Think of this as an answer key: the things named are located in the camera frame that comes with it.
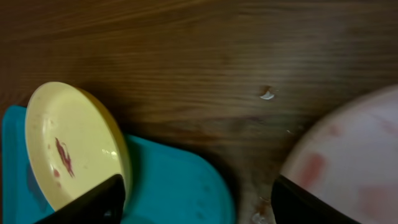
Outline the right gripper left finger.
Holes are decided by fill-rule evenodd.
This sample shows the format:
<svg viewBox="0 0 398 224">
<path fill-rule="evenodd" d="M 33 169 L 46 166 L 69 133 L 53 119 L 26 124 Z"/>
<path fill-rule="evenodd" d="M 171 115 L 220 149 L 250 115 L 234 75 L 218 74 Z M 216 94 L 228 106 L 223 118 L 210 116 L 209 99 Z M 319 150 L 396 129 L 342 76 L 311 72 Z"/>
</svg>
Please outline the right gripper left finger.
<svg viewBox="0 0 398 224">
<path fill-rule="evenodd" d="M 120 224 L 125 199 L 123 177 L 115 174 L 37 224 Z"/>
</svg>

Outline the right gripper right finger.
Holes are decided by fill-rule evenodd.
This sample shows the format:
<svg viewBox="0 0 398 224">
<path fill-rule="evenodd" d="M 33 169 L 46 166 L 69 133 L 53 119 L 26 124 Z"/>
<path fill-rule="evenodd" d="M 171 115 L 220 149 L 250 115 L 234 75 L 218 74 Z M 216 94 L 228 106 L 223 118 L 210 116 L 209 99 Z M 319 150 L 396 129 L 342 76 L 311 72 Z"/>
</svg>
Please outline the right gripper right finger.
<svg viewBox="0 0 398 224">
<path fill-rule="evenodd" d="M 359 224 L 283 175 L 273 183 L 271 206 L 276 224 Z"/>
</svg>

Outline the white plate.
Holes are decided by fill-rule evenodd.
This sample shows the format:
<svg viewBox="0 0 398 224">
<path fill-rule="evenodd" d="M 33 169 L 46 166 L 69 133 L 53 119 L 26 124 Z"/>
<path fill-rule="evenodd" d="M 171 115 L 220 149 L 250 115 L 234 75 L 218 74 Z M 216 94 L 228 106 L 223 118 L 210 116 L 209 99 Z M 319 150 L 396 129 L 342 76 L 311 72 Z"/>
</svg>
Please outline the white plate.
<svg viewBox="0 0 398 224">
<path fill-rule="evenodd" d="M 280 173 L 359 223 L 397 223 L 397 86 L 321 119 Z"/>
</svg>

